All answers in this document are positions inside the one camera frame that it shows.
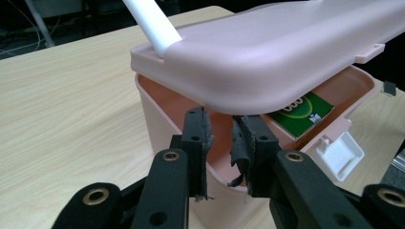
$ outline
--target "green card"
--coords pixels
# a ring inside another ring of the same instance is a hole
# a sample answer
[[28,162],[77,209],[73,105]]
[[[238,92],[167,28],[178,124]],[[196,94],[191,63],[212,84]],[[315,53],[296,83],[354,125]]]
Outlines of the green card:
[[284,109],[267,115],[298,139],[319,123],[332,109],[333,105],[325,99],[309,92]]

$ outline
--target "pink lid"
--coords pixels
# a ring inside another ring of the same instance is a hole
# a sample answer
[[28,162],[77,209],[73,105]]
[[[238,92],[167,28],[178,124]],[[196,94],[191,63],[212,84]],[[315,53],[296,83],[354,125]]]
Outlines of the pink lid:
[[278,3],[179,28],[164,59],[134,47],[131,67],[218,112],[264,114],[404,31],[403,0]]

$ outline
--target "light wood tabletop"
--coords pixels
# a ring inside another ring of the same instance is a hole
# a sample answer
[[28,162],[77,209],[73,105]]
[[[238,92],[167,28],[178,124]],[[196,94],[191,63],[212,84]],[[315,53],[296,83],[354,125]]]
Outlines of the light wood tabletop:
[[[231,12],[210,7],[175,15],[175,26]],[[0,227],[50,228],[79,189],[123,189],[147,176],[153,152],[130,68],[146,42],[130,27],[0,61]],[[377,92],[350,116],[365,158],[338,185],[360,195],[378,183],[405,138],[405,93]],[[191,212],[190,227],[203,228]],[[245,228],[272,228],[268,206]]]

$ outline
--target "white plastic rod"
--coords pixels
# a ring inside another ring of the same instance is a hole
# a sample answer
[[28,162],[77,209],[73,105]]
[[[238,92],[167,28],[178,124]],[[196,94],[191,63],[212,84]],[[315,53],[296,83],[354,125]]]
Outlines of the white plastic rod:
[[179,33],[161,11],[155,0],[123,0],[158,55],[181,40]]
[[36,6],[33,3],[32,0],[26,0],[25,1],[28,9],[30,10],[33,19],[35,19],[36,25],[38,26],[38,28],[41,30],[42,35],[44,36],[46,43],[46,46],[48,48],[53,47],[54,46],[54,42],[50,36],[50,34],[48,33],[48,29],[47,26],[45,26],[44,20],[42,20],[41,15],[39,14],[39,12],[36,10]]

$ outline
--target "metal ring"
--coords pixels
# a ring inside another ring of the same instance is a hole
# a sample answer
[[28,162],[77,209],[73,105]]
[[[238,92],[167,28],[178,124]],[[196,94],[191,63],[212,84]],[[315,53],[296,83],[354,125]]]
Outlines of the metal ring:
[[384,201],[396,206],[396,207],[402,207],[405,208],[405,197],[399,194],[398,192],[389,190],[389,189],[380,189],[377,192],[378,196],[383,199]]
[[288,152],[286,153],[286,158],[290,161],[294,161],[294,162],[301,162],[304,160],[304,157],[297,154],[297,153],[293,153],[293,152]]
[[177,152],[166,152],[162,157],[165,161],[174,161],[180,158],[180,154]]
[[[94,194],[101,194],[101,196],[95,198]],[[84,196],[83,202],[87,205],[97,205],[107,199],[109,195],[110,192],[106,188],[92,189]]]

